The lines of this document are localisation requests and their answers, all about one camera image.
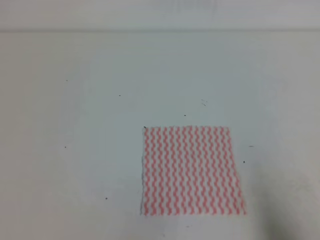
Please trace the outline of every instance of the cleaning wipe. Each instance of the cleaning wipe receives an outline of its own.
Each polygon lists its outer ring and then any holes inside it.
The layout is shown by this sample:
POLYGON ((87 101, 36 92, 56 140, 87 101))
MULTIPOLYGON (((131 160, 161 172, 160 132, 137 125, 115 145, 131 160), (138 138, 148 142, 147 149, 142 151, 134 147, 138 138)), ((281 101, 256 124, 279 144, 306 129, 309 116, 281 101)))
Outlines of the cleaning wipe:
POLYGON ((142 215, 246 214, 228 127, 145 127, 142 165, 142 215))

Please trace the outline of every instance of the white surface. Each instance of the white surface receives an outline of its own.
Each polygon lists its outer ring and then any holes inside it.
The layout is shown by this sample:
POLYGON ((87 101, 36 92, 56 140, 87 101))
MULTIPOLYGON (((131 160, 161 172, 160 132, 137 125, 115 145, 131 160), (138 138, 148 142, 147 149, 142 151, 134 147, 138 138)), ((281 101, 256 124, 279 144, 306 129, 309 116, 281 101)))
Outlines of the white surface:
POLYGON ((320 28, 318 0, 1 0, 0 30, 320 28))
POLYGON ((262 185, 291 232, 319 239, 319 43, 2 33, 1 239, 262 239, 262 185), (142 127, 172 125, 231 127, 248 215, 139 215, 142 127))

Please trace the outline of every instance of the red and white cloth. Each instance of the red and white cloth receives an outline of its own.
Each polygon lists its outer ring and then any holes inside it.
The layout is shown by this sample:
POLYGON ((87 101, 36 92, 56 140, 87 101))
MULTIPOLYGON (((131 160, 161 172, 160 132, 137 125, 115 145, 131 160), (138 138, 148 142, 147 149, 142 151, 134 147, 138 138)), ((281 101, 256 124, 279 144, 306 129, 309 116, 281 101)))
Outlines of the red and white cloth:
POLYGON ((141 214, 246 214, 228 127, 143 129, 141 214))

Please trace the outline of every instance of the white table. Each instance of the white table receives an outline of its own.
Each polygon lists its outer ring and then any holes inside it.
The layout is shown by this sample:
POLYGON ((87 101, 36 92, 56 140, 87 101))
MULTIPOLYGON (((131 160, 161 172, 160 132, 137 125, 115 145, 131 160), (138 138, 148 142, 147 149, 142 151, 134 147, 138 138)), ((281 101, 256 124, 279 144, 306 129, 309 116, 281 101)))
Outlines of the white table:
POLYGON ((262 239, 266 196, 319 239, 319 63, 318 32, 1 33, 1 239, 262 239), (231 127, 248 215, 140 216, 173 125, 231 127))

